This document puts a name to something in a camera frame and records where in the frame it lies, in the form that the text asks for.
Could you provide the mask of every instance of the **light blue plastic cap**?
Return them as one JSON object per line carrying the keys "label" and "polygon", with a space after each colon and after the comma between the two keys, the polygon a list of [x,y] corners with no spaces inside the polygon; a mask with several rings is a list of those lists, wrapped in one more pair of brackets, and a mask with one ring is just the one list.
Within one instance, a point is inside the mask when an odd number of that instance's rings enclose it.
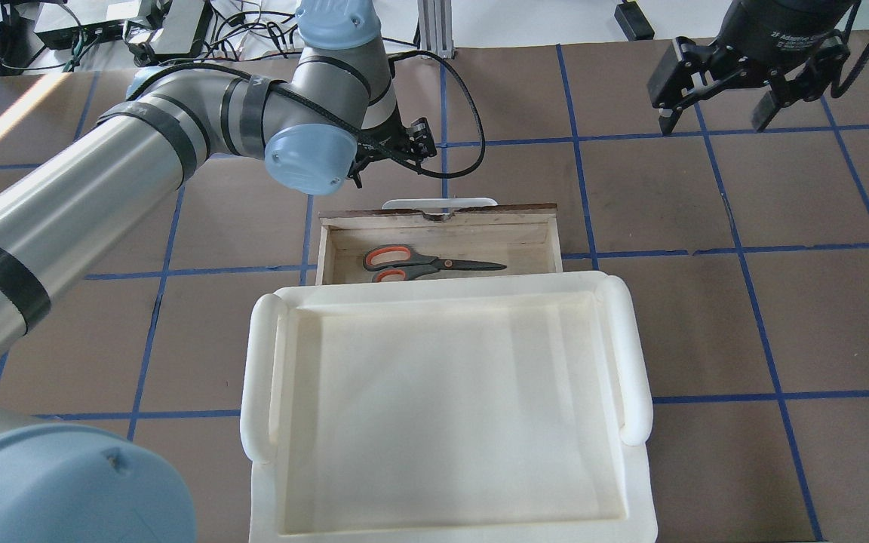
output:
{"label": "light blue plastic cap", "polygon": [[75,424],[0,434],[0,542],[193,543],[180,474],[123,437]]}
{"label": "light blue plastic cap", "polygon": [[303,0],[296,17],[304,44],[314,48],[356,48],[380,35],[372,0]]}
{"label": "light blue plastic cap", "polygon": [[355,137],[333,124],[298,124],[266,142],[263,163],[280,182],[307,195],[330,195],[347,178],[358,152]]}
{"label": "light blue plastic cap", "polygon": [[130,86],[127,87],[127,93],[123,97],[128,97],[134,92],[142,83],[146,82],[149,77],[152,77],[154,73],[165,69],[165,66],[146,66],[146,68],[139,69],[134,75],[134,79],[130,83]]}

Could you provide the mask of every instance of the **robot end effector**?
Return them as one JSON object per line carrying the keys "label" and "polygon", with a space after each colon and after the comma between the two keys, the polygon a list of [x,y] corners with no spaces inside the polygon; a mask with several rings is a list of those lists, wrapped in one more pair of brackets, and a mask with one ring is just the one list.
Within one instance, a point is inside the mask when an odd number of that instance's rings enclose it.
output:
{"label": "robot end effector", "polygon": [[[734,0],[720,34],[709,45],[674,38],[649,79],[649,100],[659,108],[659,127],[670,134],[683,111],[727,89],[769,86],[751,118],[762,131],[784,107],[813,102],[828,86],[842,96],[869,57],[840,83],[849,58],[846,38],[859,0]],[[834,27],[851,11],[844,32]],[[803,65],[793,79],[787,74]]]}

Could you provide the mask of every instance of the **tiled tabletop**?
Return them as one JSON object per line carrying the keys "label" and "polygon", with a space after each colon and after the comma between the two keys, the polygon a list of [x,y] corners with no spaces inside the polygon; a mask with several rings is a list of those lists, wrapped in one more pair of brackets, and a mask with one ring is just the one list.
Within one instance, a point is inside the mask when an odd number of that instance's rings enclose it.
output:
{"label": "tiled tabletop", "polygon": [[[748,127],[759,93],[738,92],[662,138],[645,82],[665,46],[462,49],[454,66],[490,139],[462,179],[376,164],[364,189],[311,198],[259,162],[211,159],[3,358],[0,406],[152,448],[190,485],[200,539],[245,541],[250,307],[312,282],[317,213],[555,202],[566,271],[603,269],[634,295],[659,541],[869,542],[869,67],[768,133]],[[293,61],[244,68],[289,78]],[[418,59],[398,75],[404,120],[427,116],[441,142],[430,167],[467,165],[476,134],[451,78]],[[1,78],[0,190],[89,130],[130,78]]]}

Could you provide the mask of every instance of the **tray handle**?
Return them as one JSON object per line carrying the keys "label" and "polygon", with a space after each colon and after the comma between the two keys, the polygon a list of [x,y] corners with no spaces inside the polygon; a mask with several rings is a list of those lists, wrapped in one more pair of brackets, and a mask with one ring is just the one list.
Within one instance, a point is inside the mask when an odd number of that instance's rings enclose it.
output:
{"label": "tray handle", "polygon": [[606,303],[616,374],[623,406],[619,437],[628,446],[642,446],[653,429],[653,396],[642,358],[632,296],[622,279],[608,276],[597,293]]}
{"label": "tray handle", "polygon": [[278,321],[287,316],[287,305],[276,293],[256,301],[250,316],[247,362],[244,371],[244,398],[241,402],[241,443],[253,462],[272,463],[276,458],[277,430],[280,420],[280,371],[283,360],[285,327]]}

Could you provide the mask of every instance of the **scissors blade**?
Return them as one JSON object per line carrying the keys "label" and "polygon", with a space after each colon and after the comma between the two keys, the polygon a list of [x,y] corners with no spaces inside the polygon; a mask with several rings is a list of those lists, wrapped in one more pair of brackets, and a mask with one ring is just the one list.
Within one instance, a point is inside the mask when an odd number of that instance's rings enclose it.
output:
{"label": "scissors blade", "polygon": [[432,265],[441,269],[479,269],[479,271],[492,271],[492,269],[505,269],[508,266],[498,262],[482,262],[480,260],[454,260],[439,258]]}

